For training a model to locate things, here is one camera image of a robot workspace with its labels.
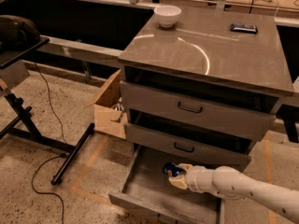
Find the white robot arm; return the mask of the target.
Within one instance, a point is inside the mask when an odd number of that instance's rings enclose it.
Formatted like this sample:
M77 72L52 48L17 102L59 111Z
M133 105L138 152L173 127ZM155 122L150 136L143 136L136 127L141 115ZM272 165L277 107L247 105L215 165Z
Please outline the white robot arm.
M172 186L195 193L210 193L223 199L249 198L275 213L299 224L299 192L250 178L234 168L204 166L172 162L163 172Z

